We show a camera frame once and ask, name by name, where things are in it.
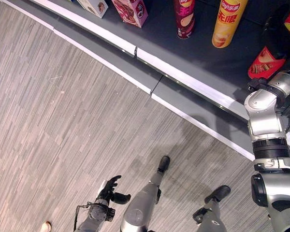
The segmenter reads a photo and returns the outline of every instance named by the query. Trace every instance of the red snack box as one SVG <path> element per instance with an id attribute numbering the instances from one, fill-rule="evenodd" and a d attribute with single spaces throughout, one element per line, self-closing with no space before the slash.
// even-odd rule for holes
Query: red snack box
<path id="1" fill-rule="evenodd" d="M 285 59 L 275 59 L 267 47 L 264 47 L 250 66 L 248 76 L 251 79 L 261 77 L 268 79 L 284 65 L 285 61 Z"/>
<path id="2" fill-rule="evenodd" d="M 112 0 L 125 23 L 142 27 L 148 17 L 143 0 Z"/>

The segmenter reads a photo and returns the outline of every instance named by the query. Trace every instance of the pink box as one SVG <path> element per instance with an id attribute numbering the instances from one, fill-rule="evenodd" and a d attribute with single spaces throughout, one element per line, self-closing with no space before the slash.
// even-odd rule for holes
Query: pink box
<path id="1" fill-rule="evenodd" d="M 112 0 L 112 2 L 124 22 L 142 27 L 148 17 L 143 0 Z"/>

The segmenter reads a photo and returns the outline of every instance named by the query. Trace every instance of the lay's logo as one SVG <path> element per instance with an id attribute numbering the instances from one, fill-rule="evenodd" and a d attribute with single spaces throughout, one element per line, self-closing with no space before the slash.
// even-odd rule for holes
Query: lay's logo
<path id="1" fill-rule="evenodd" d="M 189 7 L 189 6 L 192 4 L 193 1 L 194 1 L 194 0 L 179 0 L 179 3 L 180 3 L 183 7 Z"/>
<path id="2" fill-rule="evenodd" d="M 221 1 L 221 7 L 228 12 L 237 11 L 240 8 L 240 5 L 241 5 L 240 3 L 237 5 L 231 5 L 231 4 L 227 3 L 225 0 Z"/>

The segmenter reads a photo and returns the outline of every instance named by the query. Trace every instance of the snack box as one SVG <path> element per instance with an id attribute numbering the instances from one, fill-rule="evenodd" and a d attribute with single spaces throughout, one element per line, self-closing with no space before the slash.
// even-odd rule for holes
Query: snack box
<path id="1" fill-rule="evenodd" d="M 92 12 L 95 16 L 102 18 L 105 14 L 108 5 L 104 0 L 77 0 L 81 6 L 89 11 Z"/>
<path id="2" fill-rule="evenodd" d="M 148 17 L 143 0 L 112 0 L 125 23 L 142 27 Z"/>

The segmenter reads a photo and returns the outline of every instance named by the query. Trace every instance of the wood-grain floor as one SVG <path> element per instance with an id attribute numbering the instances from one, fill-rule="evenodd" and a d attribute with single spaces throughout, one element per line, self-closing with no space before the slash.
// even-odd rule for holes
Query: wood-grain floor
<path id="1" fill-rule="evenodd" d="M 169 155 L 150 228 L 195 232 L 192 214 L 225 184 L 229 232 L 271 232 L 250 195 L 252 163 L 52 31 L 0 3 L 0 232 L 73 230 L 104 179 L 132 196 Z M 103 232 L 119 231 L 126 206 Z"/>

